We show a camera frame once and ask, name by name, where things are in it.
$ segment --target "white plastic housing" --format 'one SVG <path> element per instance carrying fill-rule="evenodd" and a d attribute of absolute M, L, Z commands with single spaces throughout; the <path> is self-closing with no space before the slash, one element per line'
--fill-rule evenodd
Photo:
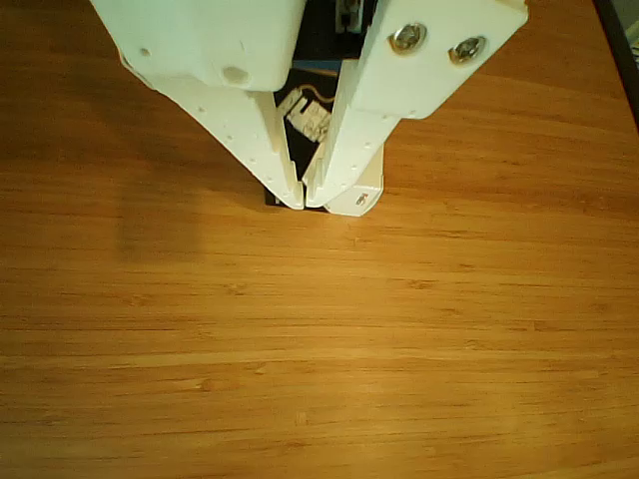
<path fill-rule="evenodd" d="M 139 75 L 273 92 L 287 80 L 306 0 L 92 0 Z"/>

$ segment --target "small hole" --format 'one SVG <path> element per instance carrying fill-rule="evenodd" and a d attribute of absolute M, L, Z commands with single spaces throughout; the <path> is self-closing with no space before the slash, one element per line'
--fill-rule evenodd
<path fill-rule="evenodd" d="M 246 85 L 249 83 L 249 73 L 238 67 L 227 67 L 222 71 L 225 80 L 231 85 Z"/>

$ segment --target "wooden surface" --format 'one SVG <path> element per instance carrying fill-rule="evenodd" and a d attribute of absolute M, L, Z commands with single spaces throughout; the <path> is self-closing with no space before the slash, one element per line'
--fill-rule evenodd
<path fill-rule="evenodd" d="M 529 3 L 349 219 L 2 2 L 0 477 L 639 477 L 639 139 L 590 2 Z"/>

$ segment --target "metal screw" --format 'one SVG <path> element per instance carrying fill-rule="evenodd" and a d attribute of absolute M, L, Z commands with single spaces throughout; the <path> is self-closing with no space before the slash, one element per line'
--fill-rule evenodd
<path fill-rule="evenodd" d="M 420 23 L 404 25 L 388 37 L 390 48 L 397 55 L 413 53 L 426 38 L 426 27 Z"/>
<path fill-rule="evenodd" d="M 479 55 L 486 45 L 485 37 L 470 37 L 448 50 L 450 61 L 455 65 L 461 65 Z"/>

